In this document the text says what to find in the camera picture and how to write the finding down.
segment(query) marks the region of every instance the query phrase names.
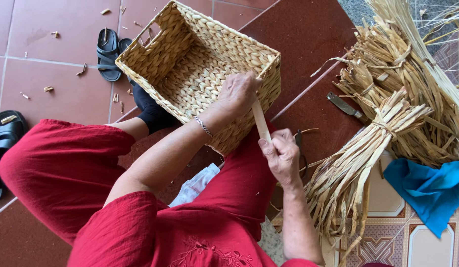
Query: red tile floor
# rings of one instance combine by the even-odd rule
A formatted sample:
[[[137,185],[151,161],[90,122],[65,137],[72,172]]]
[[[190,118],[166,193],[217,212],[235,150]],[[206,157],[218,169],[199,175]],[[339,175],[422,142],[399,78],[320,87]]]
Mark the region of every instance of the red tile floor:
[[[303,152],[310,162],[337,151],[361,127],[325,98],[330,91],[341,93],[331,84],[341,66],[330,62],[310,77],[328,58],[343,56],[344,48],[355,43],[354,26],[336,0],[181,2],[229,27],[242,27],[242,33],[282,53],[282,93],[266,117],[276,127],[288,127],[293,132],[319,128],[303,138]],[[30,126],[42,118],[107,124],[123,115],[119,104],[111,101],[112,95],[119,93],[124,113],[129,113],[126,118],[137,115],[139,111],[134,110],[133,99],[126,93],[130,86],[125,76],[109,83],[98,73],[96,37],[108,27],[120,38],[134,38],[142,29],[134,21],[145,25],[166,3],[0,0],[0,111],[19,110]],[[126,7],[124,14],[120,6]],[[101,15],[106,8],[111,12]],[[60,33],[59,38],[50,34],[55,31]],[[84,63],[88,64],[84,75],[75,76]],[[43,92],[47,86],[55,88],[53,93]],[[128,167],[176,127],[136,143],[119,163]],[[171,202],[181,184],[211,162],[219,165],[222,158],[203,147],[159,198]],[[38,222],[20,201],[11,200],[15,198],[10,192],[0,200],[0,266],[64,266],[70,246]],[[275,210],[269,209],[268,215],[274,216]]]

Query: black sock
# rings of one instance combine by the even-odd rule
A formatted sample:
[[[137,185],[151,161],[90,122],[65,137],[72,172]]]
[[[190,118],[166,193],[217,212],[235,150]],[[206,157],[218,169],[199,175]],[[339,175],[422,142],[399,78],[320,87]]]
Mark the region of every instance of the black sock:
[[[149,128],[149,135],[155,133],[158,130],[172,127],[178,120],[163,109],[159,104],[155,102],[153,98],[139,85],[133,86],[134,101],[137,106],[142,110],[142,113],[138,115],[147,127]]]

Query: hand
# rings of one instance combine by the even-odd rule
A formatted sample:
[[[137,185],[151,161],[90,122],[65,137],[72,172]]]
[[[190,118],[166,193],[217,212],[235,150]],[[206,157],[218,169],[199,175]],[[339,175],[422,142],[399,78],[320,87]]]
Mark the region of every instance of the hand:
[[[277,130],[271,134],[272,143],[259,140],[259,147],[269,163],[274,177],[284,190],[301,188],[299,176],[299,147],[289,129]]]
[[[231,74],[223,82],[221,93],[215,104],[234,117],[242,116],[256,101],[256,91],[261,84],[262,79],[256,79],[253,71]]]

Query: white cloth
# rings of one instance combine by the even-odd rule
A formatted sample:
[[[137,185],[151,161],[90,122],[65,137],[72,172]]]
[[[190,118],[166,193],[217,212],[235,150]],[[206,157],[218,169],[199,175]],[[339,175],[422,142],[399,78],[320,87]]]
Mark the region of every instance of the white cloth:
[[[170,203],[169,207],[192,202],[219,172],[220,169],[214,163],[201,170],[182,185],[180,192],[172,203]],[[258,245],[271,257],[277,266],[284,263],[282,238],[275,232],[275,228],[268,217],[266,217],[265,222],[261,223],[261,241],[258,242]]]

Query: red pants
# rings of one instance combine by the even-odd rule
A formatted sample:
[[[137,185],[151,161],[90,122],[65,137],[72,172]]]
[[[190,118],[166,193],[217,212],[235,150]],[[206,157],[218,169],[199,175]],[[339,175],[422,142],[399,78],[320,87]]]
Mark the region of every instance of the red pants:
[[[239,218],[256,240],[276,182],[258,139],[254,127],[195,199]],[[125,171],[117,157],[129,153],[134,142],[118,128],[45,119],[3,156],[0,175],[34,216],[72,245]]]

